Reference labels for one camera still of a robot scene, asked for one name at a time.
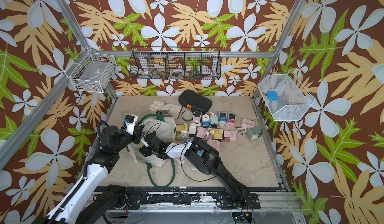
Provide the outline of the cream tote bag green handles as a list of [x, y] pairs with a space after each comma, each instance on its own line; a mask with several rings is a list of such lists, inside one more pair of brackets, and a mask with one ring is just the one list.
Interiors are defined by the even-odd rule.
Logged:
[[[155, 118], [158, 122], [144, 133], [144, 121], [149, 118]], [[155, 156], [163, 162], [169, 159], [167, 155], [167, 147], [170, 143], [166, 143], [157, 137], [158, 130], [152, 130], [155, 126], [159, 128], [164, 122], [165, 117], [159, 114], [148, 114], [138, 121], [134, 128], [133, 141], [126, 147], [126, 150], [132, 156], [134, 161], [137, 161], [136, 153], [140, 153], [145, 158]]]

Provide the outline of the white pencil sharpener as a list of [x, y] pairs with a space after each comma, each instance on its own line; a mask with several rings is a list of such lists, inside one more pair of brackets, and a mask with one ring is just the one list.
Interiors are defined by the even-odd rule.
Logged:
[[189, 126], [189, 137], [195, 137], [197, 132], [197, 124], [192, 122]]

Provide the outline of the blue pencil sharpener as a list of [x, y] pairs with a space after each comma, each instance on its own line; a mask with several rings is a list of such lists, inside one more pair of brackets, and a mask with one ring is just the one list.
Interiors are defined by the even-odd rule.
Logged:
[[203, 128], [209, 128], [211, 126], [211, 119], [210, 116], [205, 114], [202, 116], [202, 127]]
[[226, 126], [227, 120], [228, 120], [228, 113], [226, 113], [226, 112], [219, 112], [218, 113], [219, 126], [221, 126], [221, 127]]

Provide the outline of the green pencil sharpener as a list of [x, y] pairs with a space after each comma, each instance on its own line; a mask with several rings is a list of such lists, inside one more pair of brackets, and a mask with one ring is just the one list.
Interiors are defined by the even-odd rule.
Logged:
[[218, 125], [219, 125], [218, 115], [213, 112], [210, 112], [210, 127], [217, 128]]

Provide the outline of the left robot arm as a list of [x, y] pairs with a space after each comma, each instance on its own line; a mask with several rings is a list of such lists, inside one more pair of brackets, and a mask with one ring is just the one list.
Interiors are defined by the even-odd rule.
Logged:
[[94, 224], [106, 211], [125, 208], [127, 195], [123, 187], [111, 185], [88, 206], [86, 202], [116, 165], [119, 153], [132, 141], [144, 136], [144, 126], [127, 124], [125, 130], [116, 126], [98, 127], [99, 143], [94, 155], [85, 163], [83, 176], [64, 199], [44, 218], [34, 224]]

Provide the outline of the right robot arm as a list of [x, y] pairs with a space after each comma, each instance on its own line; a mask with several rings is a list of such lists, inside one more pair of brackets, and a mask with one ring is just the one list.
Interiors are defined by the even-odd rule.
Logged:
[[179, 157], [180, 159], [187, 159], [198, 171], [205, 175], [211, 175], [211, 178], [206, 180], [199, 180], [200, 183], [207, 182], [212, 179], [218, 179], [219, 182], [225, 187], [229, 199], [231, 199], [234, 205], [238, 208], [260, 208], [257, 204], [259, 200], [251, 196], [251, 191], [244, 184], [239, 182], [225, 167], [222, 159], [219, 156], [219, 152], [210, 146], [206, 141], [201, 138], [194, 138], [188, 143], [165, 143], [161, 141], [156, 132], [152, 132], [142, 139], [143, 146], [139, 148], [139, 152], [144, 157], [155, 156], [156, 158], [165, 161], [171, 160], [172, 165], [172, 177], [168, 184], [164, 186], [158, 186], [152, 176], [152, 165], [146, 162], [147, 174], [149, 176], [152, 185], [159, 189], [167, 189], [175, 180], [176, 166], [174, 159]]

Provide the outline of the cream work glove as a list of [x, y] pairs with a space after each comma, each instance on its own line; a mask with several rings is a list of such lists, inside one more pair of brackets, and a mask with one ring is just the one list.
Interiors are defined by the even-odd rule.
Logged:
[[173, 118], [177, 118], [179, 116], [179, 113], [182, 109], [182, 106], [171, 104], [159, 100], [154, 100], [152, 104], [150, 105], [150, 112], [155, 114], [158, 111], [163, 116], [172, 116]]

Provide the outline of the brown tape roll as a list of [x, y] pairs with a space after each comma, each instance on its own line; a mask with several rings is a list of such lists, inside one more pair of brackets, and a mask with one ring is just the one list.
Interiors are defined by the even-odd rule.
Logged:
[[183, 111], [182, 120], [185, 122], [192, 122], [194, 118], [194, 113], [190, 110]]

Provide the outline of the black hard case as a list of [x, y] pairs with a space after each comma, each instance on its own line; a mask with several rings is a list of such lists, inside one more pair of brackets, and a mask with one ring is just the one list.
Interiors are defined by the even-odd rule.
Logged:
[[185, 90], [178, 99], [181, 106], [188, 110], [200, 111], [203, 115], [206, 114], [212, 107], [212, 101], [192, 90]]

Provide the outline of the white tape roll in basket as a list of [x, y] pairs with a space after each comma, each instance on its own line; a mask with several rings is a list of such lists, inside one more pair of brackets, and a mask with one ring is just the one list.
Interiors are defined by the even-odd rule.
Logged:
[[171, 76], [183, 76], [184, 75], [184, 71], [181, 68], [171, 69], [170, 75]]

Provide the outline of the blue object in basket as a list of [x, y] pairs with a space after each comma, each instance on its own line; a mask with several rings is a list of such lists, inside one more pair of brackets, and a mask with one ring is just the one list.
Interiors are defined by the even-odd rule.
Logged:
[[268, 91], [267, 94], [267, 99], [270, 101], [278, 101], [279, 97], [275, 91]]

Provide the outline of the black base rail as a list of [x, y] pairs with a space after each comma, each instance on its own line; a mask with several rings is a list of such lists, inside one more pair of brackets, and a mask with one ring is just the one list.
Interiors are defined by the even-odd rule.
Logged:
[[154, 187], [122, 187], [128, 196], [129, 209], [144, 205], [171, 204], [202, 205], [212, 204], [215, 208], [235, 209], [237, 205], [223, 187], [171, 187], [164, 190]]

